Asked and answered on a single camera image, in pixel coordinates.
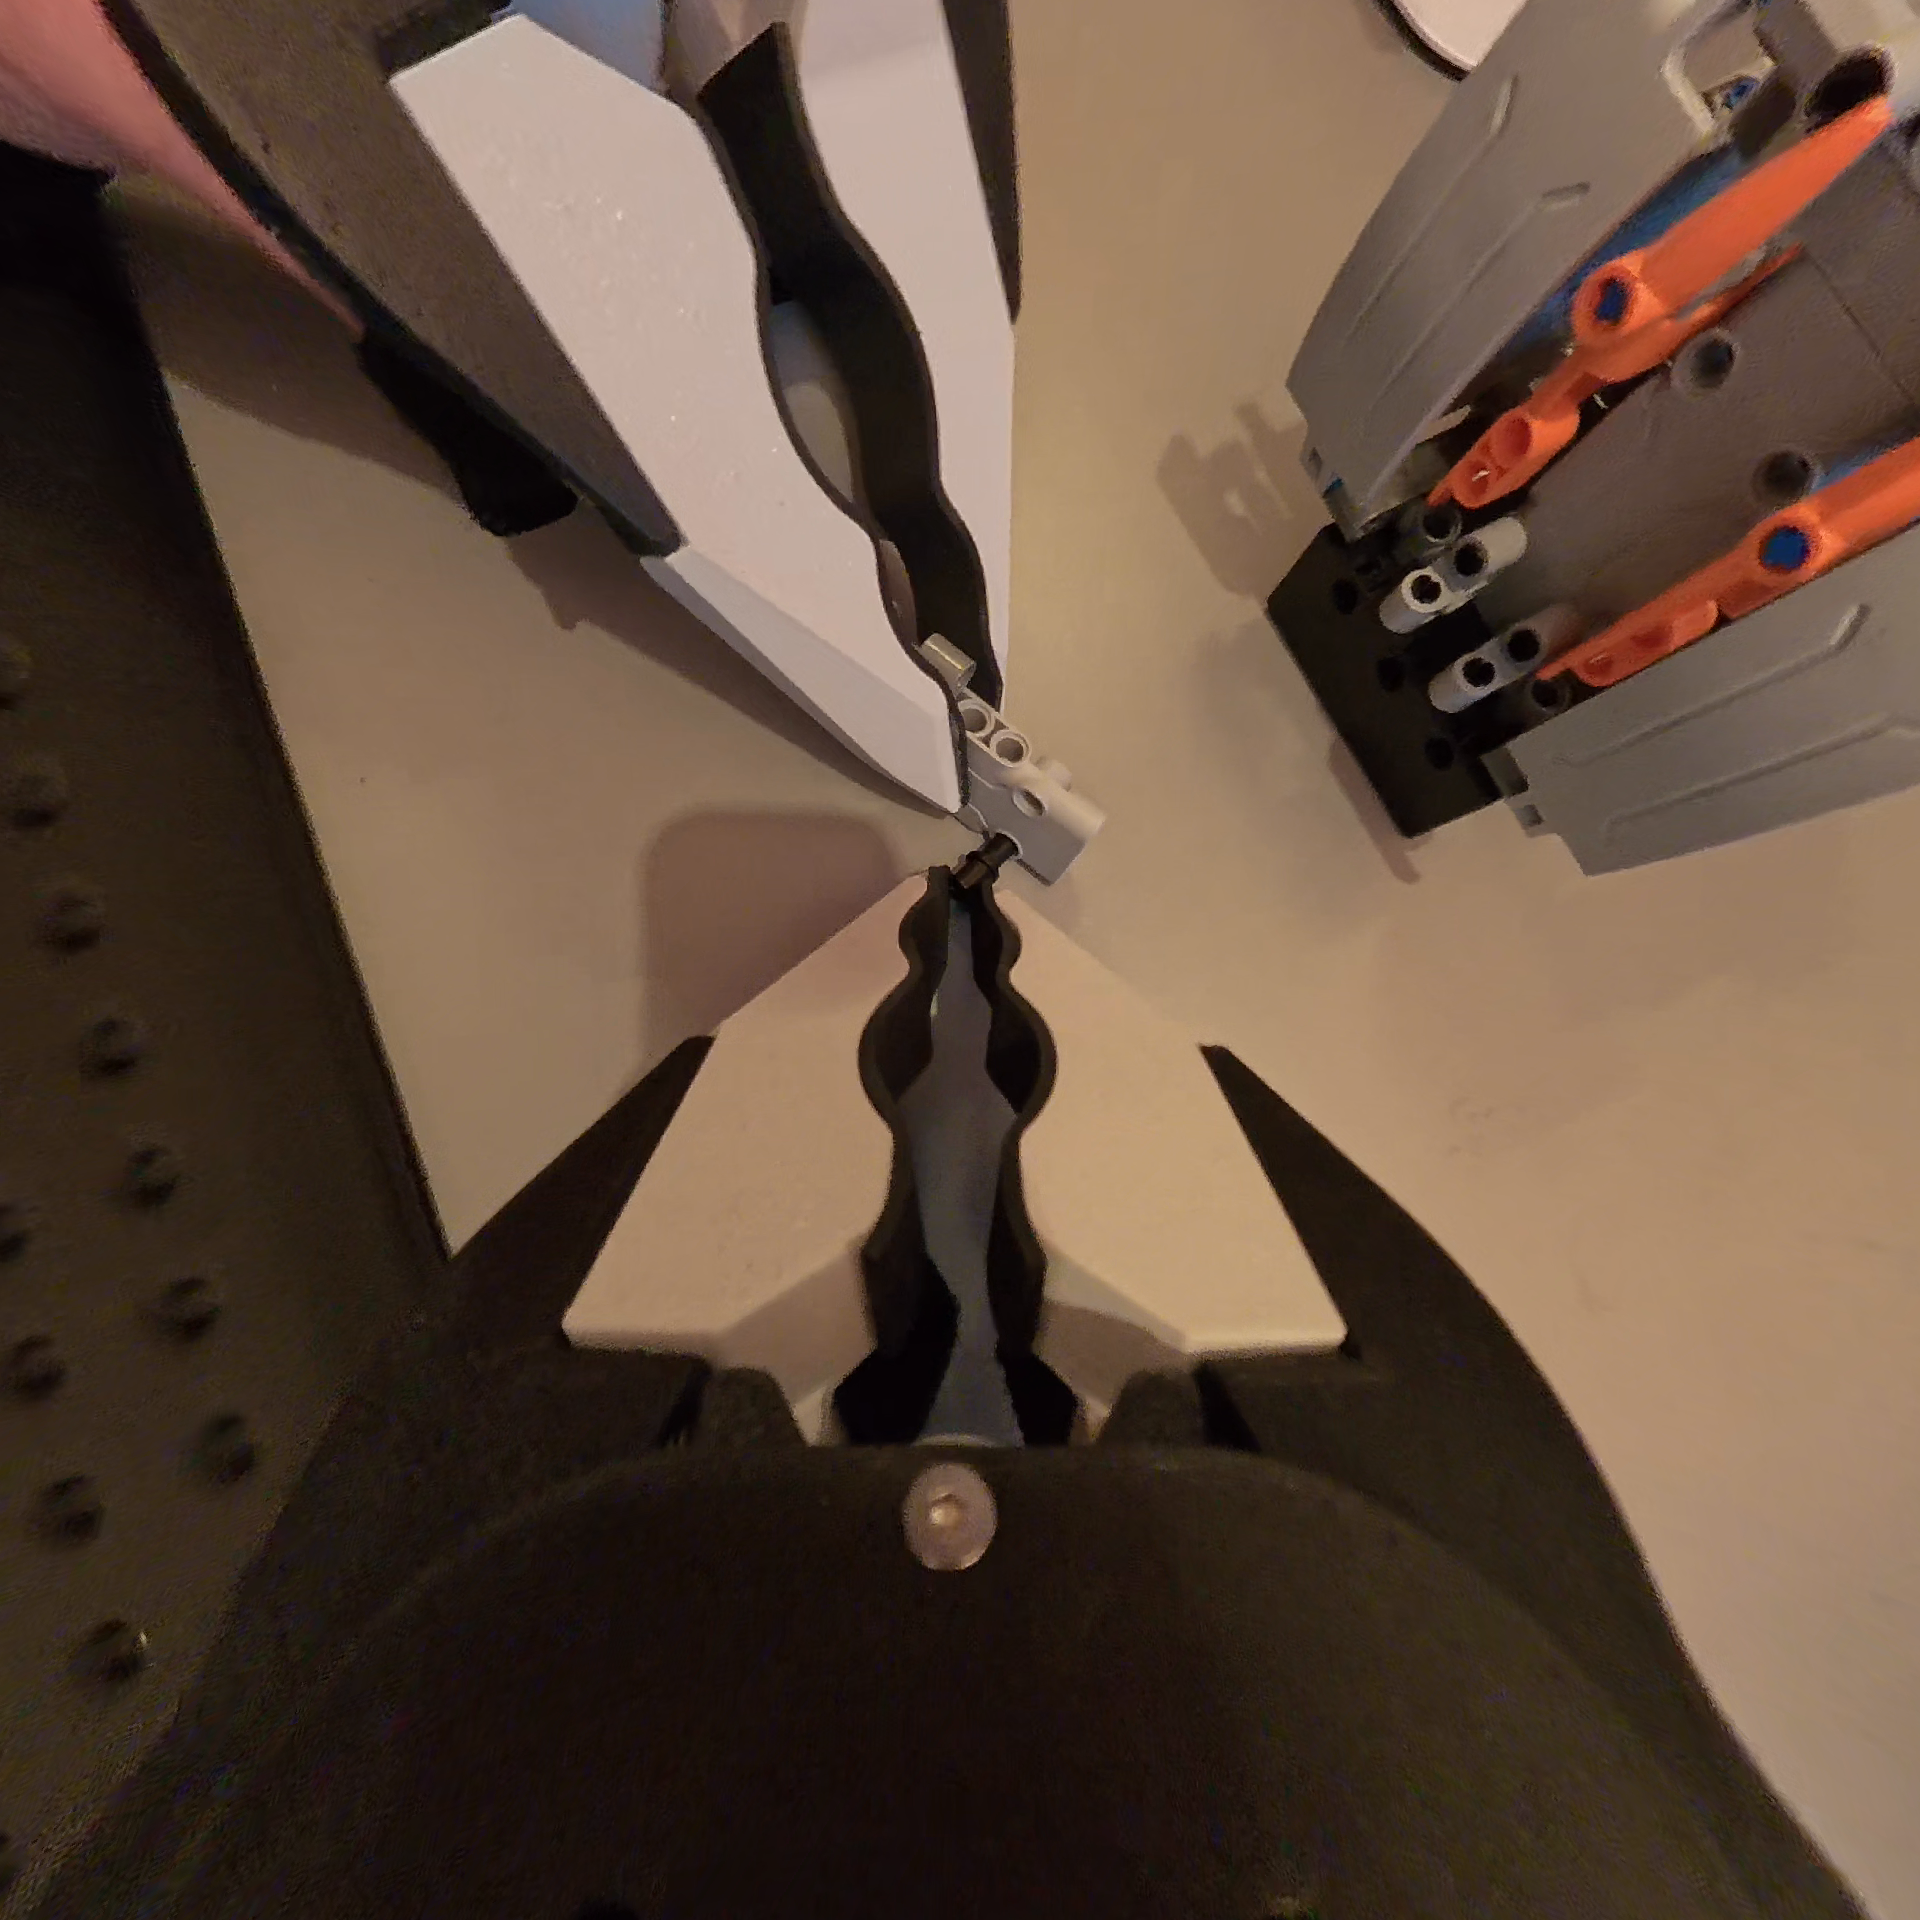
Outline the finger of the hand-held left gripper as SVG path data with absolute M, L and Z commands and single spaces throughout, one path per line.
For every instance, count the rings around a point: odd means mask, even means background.
M 800 442 L 915 637 L 1004 692 L 1015 307 L 944 4 L 695 4 L 693 108 L 768 274 Z
M 951 697 L 885 604 L 880 528 L 786 418 L 768 270 L 693 113 L 522 13 L 390 88 L 674 522 L 644 563 L 658 585 L 874 770 L 958 812 Z

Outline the white stand with base plate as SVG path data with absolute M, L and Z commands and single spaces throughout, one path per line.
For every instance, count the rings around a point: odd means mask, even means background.
M 1522 3 L 1375 3 L 1375 10 L 1414 58 L 1450 81 L 1463 81 L 1488 58 Z

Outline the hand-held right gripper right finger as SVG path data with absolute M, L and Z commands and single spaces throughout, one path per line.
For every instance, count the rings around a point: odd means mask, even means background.
M 1205 1050 L 991 885 L 966 926 L 1007 1109 L 984 1281 L 1021 1440 L 1067 1445 L 1140 1374 L 1338 1353 L 1348 1325 Z

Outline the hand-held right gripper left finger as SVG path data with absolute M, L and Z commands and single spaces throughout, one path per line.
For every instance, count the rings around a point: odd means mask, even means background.
M 948 872 L 900 883 L 717 1026 L 562 1315 L 573 1346 L 763 1371 L 854 1442 L 920 1435 L 958 1307 L 906 1100 L 951 908 Z

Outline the light grey holed brick beam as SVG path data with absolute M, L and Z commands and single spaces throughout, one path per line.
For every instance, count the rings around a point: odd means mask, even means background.
M 974 692 L 976 664 L 944 636 L 919 657 L 951 696 L 963 755 L 958 821 L 980 841 L 1015 843 L 1015 865 L 1043 885 L 1061 883 L 1107 822 L 1100 804 L 1072 789 L 1069 770 L 1040 755 L 1029 734 Z

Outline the black studded foam pad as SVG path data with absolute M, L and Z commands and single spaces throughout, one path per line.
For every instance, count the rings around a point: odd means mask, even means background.
M 4 148 L 4 1915 L 442 1233 L 96 173 Z

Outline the person's left hand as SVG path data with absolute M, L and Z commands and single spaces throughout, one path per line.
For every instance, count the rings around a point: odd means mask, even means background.
M 96 3 L 2 4 L 2 140 L 96 173 L 151 178 L 243 234 L 363 338 L 348 302 L 260 225 L 143 77 Z

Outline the grey orange toy brick model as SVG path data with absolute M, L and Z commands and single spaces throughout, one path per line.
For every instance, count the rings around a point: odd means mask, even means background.
M 1918 781 L 1918 12 L 1522 4 L 1286 373 L 1266 616 L 1386 819 L 1584 874 Z

